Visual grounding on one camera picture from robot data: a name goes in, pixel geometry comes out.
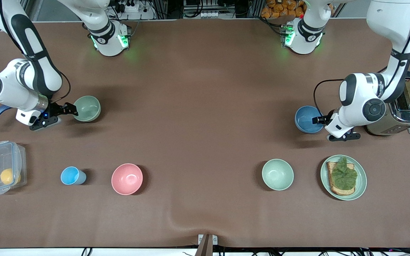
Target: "pink bowl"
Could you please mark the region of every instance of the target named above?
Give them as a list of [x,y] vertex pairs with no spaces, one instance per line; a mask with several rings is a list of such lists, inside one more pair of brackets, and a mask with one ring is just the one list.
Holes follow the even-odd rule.
[[112,187],[124,196],[135,193],[142,185],[142,181],[142,171],[135,164],[122,164],[112,175]]

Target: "toast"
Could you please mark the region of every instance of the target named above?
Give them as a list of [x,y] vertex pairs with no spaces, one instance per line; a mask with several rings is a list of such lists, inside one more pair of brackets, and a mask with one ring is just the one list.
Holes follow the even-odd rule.
[[[355,186],[348,191],[343,191],[335,187],[335,184],[333,183],[333,180],[332,180],[332,172],[333,172],[333,169],[335,169],[336,165],[337,165],[337,162],[327,162],[328,182],[330,183],[331,191],[339,196],[348,196],[350,194],[353,194],[355,192]],[[353,170],[353,164],[348,163],[347,167]]]

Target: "light green bowl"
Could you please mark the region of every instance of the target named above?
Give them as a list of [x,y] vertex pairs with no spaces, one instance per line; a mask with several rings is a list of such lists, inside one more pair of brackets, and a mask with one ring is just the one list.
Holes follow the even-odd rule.
[[[327,170],[327,162],[339,162],[341,158],[346,157],[348,163],[353,164],[354,170],[357,171],[357,180],[355,180],[355,192],[353,194],[350,194],[348,196],[339,196],[335,193],[333,193],[330,189],[330,183],[328,181],[328,170]],[[322,167],[320,169],[320,179],[322,180],[322,184],[324,185],[325,189],[332,195],[335,196],[338,199],[344,200],[344,201],[351,201],[359,198],[360,196],[363,195],[363,193],[366,190],[366,174],[365,171],[363,170],[363,167],[352,157],[346,156],[346,155],[334,155],[322,164]]]
[[75,101],[74,105],[77,107],[78,116],[75,119],[81,122],[91,122],[96,120],[101,114],[101,104],[98,99],[93,96],[83,96]]
[[292,167],[284,160],[272,159],[263,166],[262,179],[272,190],[283,191],[292,185]]

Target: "yellow lemon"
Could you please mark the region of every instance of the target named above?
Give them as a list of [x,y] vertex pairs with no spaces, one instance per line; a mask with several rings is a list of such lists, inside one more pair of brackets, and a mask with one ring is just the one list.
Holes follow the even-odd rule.
[[[14,181],[14,174],[12,173],[12,168],[8,168],[4,171],[1,172],[0,175],[1,181],[4,183],[4,185],[9,185],[10,183],[12,183]],[[16,183],[20,182],[20,175],[18,175]]]

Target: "stainless steel toaster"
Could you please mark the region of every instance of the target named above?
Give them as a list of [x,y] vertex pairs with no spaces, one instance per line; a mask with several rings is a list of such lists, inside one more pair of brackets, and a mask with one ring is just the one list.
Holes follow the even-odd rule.
[[369,133],[380,136],[390,136],[407,130],[410,134],[410,102],[407,102],[405,93],[394,102],[386,103],[386,112],[381,120],[367,125]]

